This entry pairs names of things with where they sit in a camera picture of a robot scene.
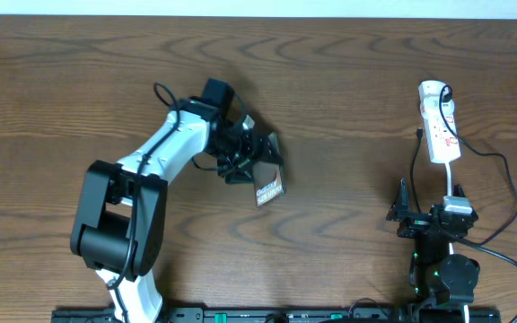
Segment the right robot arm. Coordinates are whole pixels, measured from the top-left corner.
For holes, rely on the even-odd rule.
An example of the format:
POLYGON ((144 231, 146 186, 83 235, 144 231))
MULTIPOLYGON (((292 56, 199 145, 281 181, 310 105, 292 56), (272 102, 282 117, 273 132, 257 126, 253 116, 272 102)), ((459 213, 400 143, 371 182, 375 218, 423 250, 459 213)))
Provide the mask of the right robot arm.
POLYGON ((386 216, 397 222, 397 235, 415 242, 409 283, 416 300, 406 306, 408 322, 468 322, 468 306, 474 301, 479 263, 454 251, 451 238, 463 238, 478 220, 461 186, 428 213, 410 209, 407 183, 399 182, 395 200, 386 216))

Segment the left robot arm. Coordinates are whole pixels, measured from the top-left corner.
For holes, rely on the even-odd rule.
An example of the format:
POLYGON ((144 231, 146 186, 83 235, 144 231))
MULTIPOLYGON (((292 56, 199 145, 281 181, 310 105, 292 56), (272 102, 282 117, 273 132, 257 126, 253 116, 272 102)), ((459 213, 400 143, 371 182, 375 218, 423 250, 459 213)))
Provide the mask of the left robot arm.
POLYGON ((153 265, 162 248, 168 188, 200 153, 228 184, 250 183, 263 206, 285 191, 276 133, 265 135, 249 115, 227 117, 233 95, 169 101, 163 125, 115 163, 95 161, 86 171, 70 240, 105 283, 118 322, 154 322, 162 314, 153 265))

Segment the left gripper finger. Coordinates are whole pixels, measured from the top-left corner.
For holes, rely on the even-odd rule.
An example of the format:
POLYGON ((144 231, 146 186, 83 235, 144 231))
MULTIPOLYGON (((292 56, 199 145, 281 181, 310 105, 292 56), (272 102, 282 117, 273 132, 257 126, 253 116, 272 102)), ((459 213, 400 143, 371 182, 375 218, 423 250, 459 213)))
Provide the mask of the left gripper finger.
POLYGON ((224 181, 228 185, 234 184, 253 184, 254 178, 250 170, 235 169, 229 170, 223 175, 224 181))
POLYGON ((276 165, 284 164, 276 132, 271 132, 269 135, 258 135, 256 160, 276 165))

